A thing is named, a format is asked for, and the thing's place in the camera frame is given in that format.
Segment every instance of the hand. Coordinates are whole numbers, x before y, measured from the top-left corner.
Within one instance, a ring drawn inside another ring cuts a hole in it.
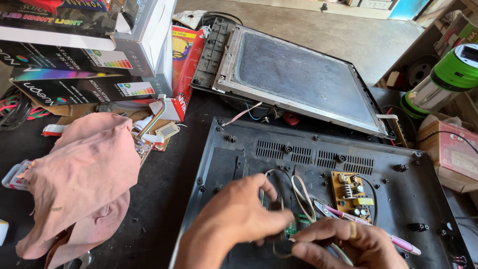
[[[235,244],[262,240],[294,221],[288,209],[265,210],[259,188],[272,201],[277,199],[277,191],[264,174],[235,180],[217,193],[181,237],[175,268],[219,268]]]
[[[408,269],[403,258],[395,250],[387,233],[380,228],[357,224],[357,236],[350,240],[350,221],[322,218],[303,231],[294,235],[296,243],[292,246],[294,256],[320,269],[352,269],[315,240],[324,240],[335,236],[342,240],[344,252],[354,266],[368,269]]]

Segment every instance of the rainbow ribbon cable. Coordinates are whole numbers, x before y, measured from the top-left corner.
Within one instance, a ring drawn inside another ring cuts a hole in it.
[[[161,110],[158,111],[158,113],[151,119],[151,121],[148,123],[148,125],[146,125],[142,130],[141,132],[138,134],[138,136],[136,138],[138,139],[141,139],[141,137],[143,137],[143,135],[145,133],[147,133],[149,131],[149,129],[151,129],[151,127],[159,120],[159,118],[161,117],[161,115],[164,113],[164,111],[166,111],[166,99],[165,98],[161,98],[161,103],[163,104],[163,107],[161,108]]]

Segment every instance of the cable bundle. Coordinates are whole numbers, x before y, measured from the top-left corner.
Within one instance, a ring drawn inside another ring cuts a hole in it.
[[[31,100],[17,87],[10,87],[0,100],[0,131],[17,129],[27,120],[50,114],[46,109],[32,109]]]

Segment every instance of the brown cardboard box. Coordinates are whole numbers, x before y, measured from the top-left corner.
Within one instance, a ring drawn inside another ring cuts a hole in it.
[[[436,131],[449,131],[463,136],[473,145],[478,135],[460,127],[435,121],[418,132],[418,139],[424,139]],[[449,133],[438,133],[420,143],[420,150],[426,151],[443,186],[464,193],[478,190],[478,156],[462,138]]]

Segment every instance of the yellow component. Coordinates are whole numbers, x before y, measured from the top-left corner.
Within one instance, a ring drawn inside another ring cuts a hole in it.
[[[373,205],[373,199],[372,198],[357,198],[353,200],[354,205],[360,206],[360,205]]]

